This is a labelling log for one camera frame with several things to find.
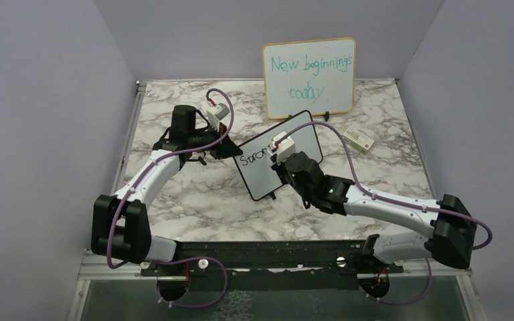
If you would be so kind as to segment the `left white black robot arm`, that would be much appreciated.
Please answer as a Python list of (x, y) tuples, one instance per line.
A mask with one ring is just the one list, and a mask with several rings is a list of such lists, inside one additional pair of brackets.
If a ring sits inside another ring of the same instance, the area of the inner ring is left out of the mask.
[(230, 111), (225, 104), (214, 104), (205, 114), (193, 106), (174, 107), (170, 127), (153, 145), (141, 171), (115, 194), (95, 200), (93, 253), (120, 263), (157, 261), (170, 275), (181, 271), (184, 258), (176, 251), (178, 242), (154, 236), (147, 211), (165, 184), (192, 160), (193, 153), (209, 153), (218, 160), (241, 155), (222, 123)]

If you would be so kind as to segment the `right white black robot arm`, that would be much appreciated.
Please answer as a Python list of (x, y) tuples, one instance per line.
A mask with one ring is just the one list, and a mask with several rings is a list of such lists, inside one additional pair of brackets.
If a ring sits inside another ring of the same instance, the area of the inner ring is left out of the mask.
[(297, 152), (279, 161), (272, 155), (272, 170), (290, 185), (305, 208), (328, 213), (369, 217), (399, 225), (406, 233), (370, 236), (359, 254), (368, 272), (400, 260), (432, 258), (450, 268), (469, 267), (477, 224), (463, 202), (445, 194), (441, 200), (413, 199), (366, 189), (351, 179), (326, 175), (317, 161)]

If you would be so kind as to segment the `black framed whiteboard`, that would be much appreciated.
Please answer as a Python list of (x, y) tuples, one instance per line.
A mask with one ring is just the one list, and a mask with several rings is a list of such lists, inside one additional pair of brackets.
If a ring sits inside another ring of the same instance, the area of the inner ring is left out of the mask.
[[(281, 132), (289, 132), (312, 120), (312, 114), (308, 110), (303, 110), (240, 145), (242, 154), (235, 156), (234, 162), (252, 200), (259, 201), (282, 186), (278, 174), (270, 167), (272, 162), (269, 150), (273, 138)], [(296, 144), (297, 152), (303, 151), (309, 158), (318, 163), (322, 162), (323, 153), (313, 126), (300, 129), (290, 137)]]

